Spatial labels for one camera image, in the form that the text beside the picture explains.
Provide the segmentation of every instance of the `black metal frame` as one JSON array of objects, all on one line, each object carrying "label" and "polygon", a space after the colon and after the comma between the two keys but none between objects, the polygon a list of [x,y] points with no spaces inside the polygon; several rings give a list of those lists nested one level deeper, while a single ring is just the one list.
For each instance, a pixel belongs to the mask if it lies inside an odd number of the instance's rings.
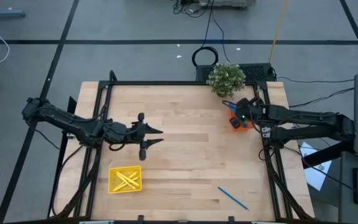
[{"label": "black metal frame", "polygon": [[[111,99],[111,91],[112,91],[112,87],[114,85],[206,85],[204,82],[186,82],[186,81],[117,81],[117,78],[113,75],[113,83],[110,86],[110,88],[108,88],[108,92],[106,95],[106,101],[105,104],[107,104],[107,108],[106,108],[106,112],[105,112],[105,116],[107,116],[108,113],[108,109],[109,109],[109,102]],[[109,86],[110,81],[99,81],[99,85],[98,85],[98,92],[96,94],[96,101],[95,101],[95,106],[94,106],[94,111],[93,111],[93,116],[96,116],[98,114],[98,111],[100,109],[100,102],[101,102],[101,97],[103,94],[103,90],[106,86]],[[254,95],[258,95],[258,89],[259,86],[255,83],[255,82],[249,82],[246,83],[247,86],[252,86],[254,89]],[[269,93],[267,91],[267,87],[266,85],[263,85],[263,87],[261,88],[264,94],[264,100],[266,103],[270,104],[270,98],[269,98]],[[262,140],[262,144],[264,146],[264,153],[265,153],[265,158],[266,159],[266,163],[270,162],[270,156],[269,156],[269,145]],[[100,163],[100,154],[101,154],[101,147],[96,149],[96,155],[94,158],[94,164],[97,165],[97,169],[99,168],[99,163]],[[90,164],[90,157],[91,155],[91,149],[86,149],[86,153],[85,153],[85,157],[84,157],[84,163],[83,163],[83,167],[82,167],[82,171],[81,171],[81,179],[80,179],[80,185],[84,184],[84,179],[87,176],[88,173],[88,168],[89,168],[89,164]],[[275,151],[275,158],[276,158],[276,163],[277,163],[277,170],[278,173],[280,175],[280,179],[283,182],[284,186],[286,185],[285,182],[285,174],[284,174],[284,168],[283,168],[283,163],[282,163],[282,158],[280,155],[280,150],[276,150]],[[89,197],[88,197],[88,202],[86,205],[86,213],[85,213],[85,219],[90,220],[90,216],[91,216],[91,211],[92,211],[92,207],[93,207],[93,200],[94,200],[94,192],[96,190],[96,180],[98,178],[97,176],[98,171],[96,171],[96,175],[94,175],[92,182],[91,182],[91,187],[89,190]],[[274,214],[275,214],[275,219],[279,220],[281,219],[281,215],[280,215],[280,206],[278,204],[278,197],[277,197],[277,191],[276,191],[276,186],[275,186],[275,182],[273,181],[273,179],[271,178],[271,176],[268,177],[268,181],[269,181],[269,186],[270,186],[270,193],[272,194],[272,205],[273,205],[273,210],[274,210]],[[285,204],[285,211],[286,211],[286,215],[287,218],[292,219],[292,210],[291,210],[291,206],[288,203],[288,200],[283,197],[284,200],[284,204]],[[79,201],[76,203],[75,209],[74,209],[74,217],[78,217],[80,215],[80,209],[81,209],[81,204],[82,204],[82,197],[79,199]],[[131,223],[131,222],[136,222],[137,221],[122,221],[123,223]],[[161,221],[158,223],[170,223],[170,221]]]},{"label": "black metal frame", "polygon": [[[109,102],[111,100],[111,95],[112,95],[112,88],[114,85],[196,85],[196,86],[200,86],[200,85],[207,85],[204,82],[193,82],[193,81],[188,81],[188,82],[183,82],[183,81],[117,81],[116,76],[114,75],[114,73],[111,71],[110,72],[110,81],[99,81],[98,84],[98,91],[96,94],[96,99],[95,99],[95,106],[94,106],[94,112],[93,115],[95,116],[96,114],[98,114],[100,106],[101,106],[101,98],[102,98],[102,94],[104,89],[107,87],[107,93],[106,93],[106,98],[105,98],[105,105],[106,107],[106,112],[103,114],[103,118],[106,119],[107,118],[107,114],[108,114],[108,108],[109,108]],[[246,82],[246,86],[252,86],[254,89],[254,95],[259,95],[259,90],[261,89],[263,94],[264,94],[264,101],[266,104],[270,104],[270,98],[269,98],[269,93],[268,93],[268,89],[267,89],[267,84],[266,82]],[[75,106],[73,99],[70,99],[70,103],[69,103],[69,107],[68,107],[68,111],[73,112],[75,109]],[[264,155],[265,155],[265,163],[267,166],[267,169],[269,169],[269,166],[271,166],[272,164],[272,160],[270,157],[270,144],[267,141],[264,141],[263,136],[261,134],[261,138],[262,138],[262,144],[264,147]],[[62,139],[62,148],[63,151],[65,150],[65,145],[67,144],[67,137],[65,136],[65,133],[63,133],[63,139]],[[89,164],[90,164],[90,159],[91,159],[91,149],[87,149],[86,153],[85,153],[85,157],[84,157],[84,163],[83,163],[83,167],[82,167],[82,171],[81,171],[81,178],[80,178],[80,185],[79,185],[79,189],[76,192],[76,194],[74,194],[73,198],[71,200],[76,201],[76,204],[74,204],[73,209],[74,209],[74,213],[73,213],[73,217],[68,217],[68,214],[70,214],[70,212],[65,213],[63,216],[60,217],[54,217],[54,218],[47,218],[45,220],[34,220],[34,221],[28,221],[28,222],[20,222],[20,223],[78,223],[80,221],[90,221],[91,220],[91,212],[92,212],[92,207],[93,207],[93,200],[94,200],[94,193],[96,190],[96,181],[98,178],[98,170],[99,170],[99,163],[100,163],[100,158],[101,158],[101,150],[102,147],[99,147],[96,149],[96,155],[94,157],[94,162],[93,162],[93,167],[91,169],[91,171],[89,171],[88,173],[88,168],[89,168]],[[280,179],[280,185],[281,187],[284,187],[285,189],[287,188],[287,184],[285,181],[285,173],[284,173],[284,168],[283,168],[283,163],[282,163],[282,158],[280,155],[280,150],[279,149],[274,149],[275,150],[275,160],[277,163],[277,170],[278,170],[278,177]],[[62,160],[63,160],[63,156],[64,153],[61,153],[58,159],[58,165],[57,168],[59,168],[61,166]],[[274,211],[274,215],[275,215],[275,221],[276,222],[285,222],[285,223],[331,223],[331,222],[319,222],[316,220],[300,220],[300,219],[293,219],[293,215],[292,215],[292,209],[291,209],[291,205],[288,202],[288,199],[283,197],[283,201],[284,201],[284,205],[285,205],[285,213],[286,213],[286,218],[281,217],[280,214],[280,206],[278,204],[278,196],[277,196],[277,191],[276,191],[276,182],[274,181],[272,176],[268,176],[268,181],[269,181],[269,186],[270,186],[270,193],[272,196],[272,206],[273,206],[273,211]],[[89,197],[88,197],[88,202],[86,204],[86,213],[85,216],[80,217],[80,209],[81,209],[81,204],[82,204],[82,195],[83,192],[85,191],[85,189],[87,188],[88,184],[91,184],[90,188],[89,188]],[[235,224],[235,223],[243,223],[243,224],[249,224],[252,222],[237,222],[234,220],[234,217],[228,217],[228,221],[230,224]],[[216,224],[223,224],[223,223],[227,223],[227,222],[192,222],[192,221],[188,221],[187,223],[194,223],[194,224],[204,224],[204,223],[216,223]],[[114,223],[136,223],[136,224],[141,224],[141,223],[149,223],[149,224],[169,224],[169,223],[178,223],[178,221],[144,221],[144,217],[142,215],[139,215],[139,219],[138,220],[115,220]]]},{"label": "black metal frame", "polygon": [[[75,108],[76,107],[77,107],[77,102],[72,97],[69,97],[68,105],[67,105],[67,112],[75,113]],[[59,170],[60,170],[60,168],[62,166],[63,159],[65,157],[67,142],[68,142],[67,132],[62,131],[62,142],[60,143],[59,157],[57,159],[56,173],[55,173],[55,178],[53,179],[53,187],[52,187],[52,189],[54,189],[55,186],[58,183],[57,182],[57,175],[58,175]],[[51,197],[50,203],[49,203],[49,213],[51,212],[51,207],[52,207],[52,197]]]}]

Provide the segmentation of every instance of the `black cable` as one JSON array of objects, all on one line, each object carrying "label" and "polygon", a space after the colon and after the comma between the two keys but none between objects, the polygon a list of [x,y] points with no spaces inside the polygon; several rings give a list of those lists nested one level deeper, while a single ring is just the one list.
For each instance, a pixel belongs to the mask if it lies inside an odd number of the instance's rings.
[{"label": "black cable", "polygon": [[112,144],[110,144],[109,149],[112,150],[113,152],[116,151],[120,151],[124,146],[126,145],[126,142],[124,142],[120,147],[118,147],[117,149],[113,149],[111,146]]},{"label": "black cable", "polygon": [[102,116],[104,114],[104,112],[106,111],[106,107],[107,105],[103,105],[101,110],[100,110],[100,113],[97,114],[95,117],[93,118],[88,118],[88,119],[84,119],[84,120],[80,120],[80,119],[72,119],[73,121],[77,121],[77,122],[89,122],[89,121],[94,121],[96,120],[98,117]]},{"label": "black cable", "polygon": [[293,152],[299,154],[299,155],[301,156],[302,162],[303,162],[306,166],[308,166],[309,168],[312,168],[312,169],[314,169],[314,170],[317,170],[318,172],[324,174],[326,177],[330,178],[331,180],[333,180],[333,181],[335,181],[335,182],[337,182],[337,183],[339,183],[339,184],[341,184],[341,185],[347,187],[348,189],[350,189],[350,190],[352,190],[353,192],[355,192],[355,193],[358,194],[358,190],[352,188],[351,186],[345,184],[344,182],[342,182],[342,181],[340,181],[340,180],[337,180],[337,179],[335,179],[334,177],[331,177],[330,175],[324,173],[323,171],[321,171],[321,170],[319,170],[319,169],[317,169],[317,168],[314,168],[313,166],[311,166],[310,164],[308,164],[308,163],[305,161],[305,158],[303,157],[303,154],[300,153],[299,151],[297,151],[297,150],[295,150],[295,149],[291,149],[291,148],[286,147],[286,146],[284,146],[284,148],[285,148],[285,149],[289,149],[289,150],[291,150],[291,151],[293,151]]},{"label": "black cable", "polygon": [[216,65],[217,62],[219,61],[219,54],[218,54],[218,51],[213,48],[213,47],[200,47],[199,49],[197,49],[193,55],[191,56],[191,62],[193,62],[193,65],[195,67],[197,67],[197,63],[196,63],[196,55],[198,54],[198,52],[202,51],[202,50],[208,50],[210,52],[212,52],[215,56],[215,61],[211,64],[211,65]]},{"label": "black cable", "polygon": [[197,63],[196,63],[196,55],[197,55],[198,52],[200,52],[200,51],[202,51],[202,50],[209,50],[209,51],[211,51],[211,52],[214,54],[214,56],[215,56],[215,61],[214,61],[214,63],[212,63],[211,65],[216,65],[217,62],[219,61],[219,54],[218,54],[218,51],[217,51],[215,48],[213,48],[213,47],[204,47],[205,42],[206,42],[206,38],[207,38],[207,36],[208,36],[209,24],[211,23],[211,16],[212,16],[212,13],[213,13],[213,8],[214,8],[214,0],[212,0],[211,10],[210,10],[210,12],[209,12],[208,24],[207,24],[207,26],[206,26],[206,32],[205,32],[205,38],[204,38],[203,44],[202,44],[202,46],[201,46],[199,49],[197,49],[196,51],[194,51],[193,55],[191,56],[191,61],[193,62],[193,65],[194,65],[195,67],[198,66]]},{"label": "black cable", "polygon": [[323,142],[325,142],[328,147],[331,147],[331,145],[327,141],[325,141],[323,138],[319,138],[319,139],[322,140]]},{"label": "black cable", "polygon": [[57,215],[56,211],[55,211],[55,196],[56,196],[56,191],[57,191],[57,187],[59,185],[59,179],[60,179],[60,174],[62,173],[62,170],[64,168],[64,166],[66,165],[67,161],[69,159],[71,159],[77,152],[80,151],[80,149],[82,148],[83,146],[80,146],[78,149],[76,149],[73,153],[71,153],[66,159],[65,161],[62,163],[62,166],[60,167],[59,169],[59,172],[57,173],[56,175],[56,184],[55,184],[55,187],[53,188],[52,190],[52,205],[51,205],[51,209],[52,209],[52,213],[53,215]]},{"label": "black cable", "polygon": [[345,89],[345,90],[340,90],[340,91],[337,91],[337,92],[335,92],[335,93],[332,93],[332,94],[329,95],[329,96],[324,96],[324,97],[320,97],[320,98],[311,100],[311,101],[306,102],[306,103],[301,103],[301,104],[298,104],[298,105],[293,105],[293,106],[290,106],[290,108],[296,108],[296,107],[306,106],[306,105],[308,105],[308,104],[317,103],[317,102],[320,102],[320,101],[323,101],[323,100],[327,100],[327,99],[330,98],[330,97],[333,97],[333,96],[336,96],[336,95],[339,95],[339,94],[343,94],[343,93],[347,93],[348,91],[351,91],[351,90],[353,90],[353,89],[354,89],[354,88],[348,88],[348,89]]},{"label": "black cable", "polygon": [[228,101],[228,100],[222,100],[222,104],[223,104],[224,106],[227,106],[228,108],[232,108],[232,109],[242,108],[241,106],[238,107],[235,103],[230,102],[230,101]]},{"label": "black cable", "polygon": [[56,149],[60,150],[59,147],[57,147],[51,140],[49,140],[41,131],[39,130],[35,130],[36,132],[38,132],[42,137],[44,137],[45,140],[47,140],[47,142],[49,142],[51,145],[53,145]]},{"label": "black cable", "polygon": [[221,26],[219,26],[218,22],[216,22],[215,15],[214,15],[214,11],[213,11],[213,5],[212,5],[211,10],[212,10],[212,18],[214,19],[215,24],[219,27],[219,29],[220,29],[221,32],[222,32],[222,47],[223,47],[224,56],[226,57],[226,60],[227,60],[229,63],[231,63],[230,60],[228,59],[227,55],[226,55],[226,49],[224,48],[224,31],[223,31],[223,29],[221,28]]},{"label": "black cable", "polygon": [[258,153],[258,157],[259,157],[259,159],[260,159],[261,161],[265,161],[265,159],[262,159],[261,156],[260,156],[260,153],[261,153],[263,150],[264,150],[264,149],[261,149],[261,150],[259,151],[259,153]]},{"label": "black cable", "polygon": [[[195,3],[195,2],[192,2],[192,3],[186,3],[186,4],[182,4],[181,5],[181,8],[179,9],[179,0],[176,1],[176,3],[172,6],[173,8],[173,13],[174,14],[186,14],[187,16],[190,16],[192,18],[199,18],[201,17],[205,11],[207,10],[207,7],[208,7],[208,4],[209,4],[209,1],[207,2],[207,5],[204,7],[204,8],[200,8],[200,9],[197,9],[195,11],[193,11],[191,14],[189,14],[187,12],[187,10],[189,10],[190,6]],[[197,15],[197,16],[193,16],[194,14],[198,13],[199,11],[203,10],[203,12],[200,14],[200,15]]]},{"label": "black cable", "polygon": [[344,83],[344,82],[350,82],[350,81],[354,81],[353,79],[349,79],[349,80],[340,80],[340,81],[298,81],[298,80],[292,80],[290,78],[287,77],[277,77],[277,78],[284,78],[286,80],[290,80],[291,82],[297,82],[297,83]]}]

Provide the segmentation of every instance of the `paper sheet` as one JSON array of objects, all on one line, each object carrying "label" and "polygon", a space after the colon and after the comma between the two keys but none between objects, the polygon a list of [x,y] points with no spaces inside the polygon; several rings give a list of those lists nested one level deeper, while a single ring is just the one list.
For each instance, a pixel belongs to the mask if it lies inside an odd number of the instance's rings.
[{"label": "paper sheet", "polygon": [[[313,147],[311,147],[309,144],[305,142],[302,144],[300,151],[302,152],[303,157],[317,152],[316,149],[313,149]],[[325,174],[327,174],[330,165],[331,165],[331,161],[327,161],[318,166],[315,166],[314,168],[319,169],[323,171]],[[326,178],[324,174],[312,168],[307,168],[305,169],[305,176],[306,176],[306,181],[310,186],[314,187],[318,191],[321,190],[321,187],[323,186],[324,180]]]}]

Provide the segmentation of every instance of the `wooden table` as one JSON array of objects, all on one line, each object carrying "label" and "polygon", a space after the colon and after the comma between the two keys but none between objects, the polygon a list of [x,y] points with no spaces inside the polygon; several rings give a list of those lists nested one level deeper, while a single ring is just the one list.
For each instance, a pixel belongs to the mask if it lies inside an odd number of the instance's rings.
[{"label": "wooden table", "polygon": [[[77,115],[92,117],[97,86],[97,82],[82,84]],[[283,83],[268,83],[268,92],[271,104],[288,106]],[[232,101],[253,96],[252,87],[246,87]],[[145,220],[226,221],[228,216],[234,216],[236,221],[273,221],[266,165],[258,159],[261,136],[253,129],[233,132],[228,108],[221,100],[209,86],[114,86],[108,118],[130,126],[137,114],[144,112],[146,122],[164,131],[148,138],[165,140],[149,148],[145,161],[138,159],[138,145],[118,152],[103,145],[91,218],[136,220],[138,215],[144,215]],[[295,141],[287,146],[298,150]],[[76,139],[69,140],[65,158],[77,147]],[[84,154],[82,150],[70,159],[62,172],[55,200],[57,212],[78,188]],[[283,149],[282,160],[289,191],[314,216],[299,155]],[[108,194],[108,170],[136,165],[142,166],[143,190]],[[225,196],[218,186],[250,211]],[[281,216],[285,217],[278,188],[277,192]],[[85,214],[87,198],[88,192],[81,215]]]}]

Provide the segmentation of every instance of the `yellow cable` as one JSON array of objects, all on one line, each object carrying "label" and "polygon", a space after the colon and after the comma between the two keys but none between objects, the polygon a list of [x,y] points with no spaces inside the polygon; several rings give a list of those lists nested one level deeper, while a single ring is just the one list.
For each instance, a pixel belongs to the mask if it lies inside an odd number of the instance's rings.
[{"label": "yellow cable", "polygon": [[288,0],[285,0],[284,8],[283,8],[283,11],[281,12],[280,20],[278,21],[276,34],[274,35],[272,50],[270,51],[270,57],[269,57],[269,59],[268,59],[268,62],[269,62],[270,64],[272,63],[272,57],[273,57],[274,47],[275,47],[275,45],[276,45],[276,39],[277,39],[278,33],[280,32],[281,21],[283,21],[283,17],[284,17],[284,14],[285,14],[285,10],[287,9],[287,3],[288,3]]}]

